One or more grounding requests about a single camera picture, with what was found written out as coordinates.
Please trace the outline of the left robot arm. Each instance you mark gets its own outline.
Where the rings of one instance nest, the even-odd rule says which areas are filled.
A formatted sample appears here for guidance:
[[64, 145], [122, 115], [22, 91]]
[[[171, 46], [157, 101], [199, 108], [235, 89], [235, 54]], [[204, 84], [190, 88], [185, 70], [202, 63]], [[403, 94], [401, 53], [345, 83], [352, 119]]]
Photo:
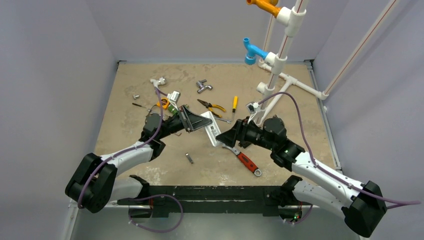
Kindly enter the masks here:
[[166, 144], [163, 138], [185, 130], [188, 133], [209, 128], [216, 121], [208, 111], [201, 115], [182, 106], [177, 114], [163, 120], [158, 113], [146, 116], [140, 139], [114, 153], [83, 157], [65, 187], [65, 194], [77, 202], [78, 207], [97, 213], [110, 201], [130, 198], [138, 205], [146, 203], [149, 191], [138, 177], [116, 181], [116, 177], [160, 156]]

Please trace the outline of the white remote control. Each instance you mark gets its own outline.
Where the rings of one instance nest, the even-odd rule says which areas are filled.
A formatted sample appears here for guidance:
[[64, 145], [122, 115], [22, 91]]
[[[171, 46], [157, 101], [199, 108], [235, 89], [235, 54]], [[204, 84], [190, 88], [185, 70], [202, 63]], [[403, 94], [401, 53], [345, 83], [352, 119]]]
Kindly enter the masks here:
[[220, 130], [212, 112], [206, 111], [206, 112], [200, 114], [200, 116], [212, 120], [212, 123], [210, 123], [210, 124], [208, 124], [207, 126], [204, 127], [212, 146], [213, 147], [222, 147], [224, 144], [221, 141], [218, 141], [216, 139], [216, 136], [221, 134], [221, 130]]

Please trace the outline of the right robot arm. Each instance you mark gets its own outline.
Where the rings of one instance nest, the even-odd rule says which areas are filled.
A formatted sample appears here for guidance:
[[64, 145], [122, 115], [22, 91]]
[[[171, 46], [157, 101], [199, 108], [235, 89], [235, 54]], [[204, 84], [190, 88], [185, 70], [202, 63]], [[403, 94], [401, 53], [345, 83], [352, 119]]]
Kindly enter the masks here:
[[261, 127], [247, 119], [239, 119], [231, 129], [215, 138], [229, 147], [240, 142], [270, 150], [270, 158], [276, 165], [317, 184], [311, 193], [300, 189], [307, 186], [303, 180], [283, 187], [280, 196], [284, 202], [292, 204], [298, 200], [332, 211], [362, 237], [372, 235], [388, 210], [379, 185], [349, 178], [316, 160], [309, 151], [287, 137], [285, 124], [277, 116], [268, 118]]

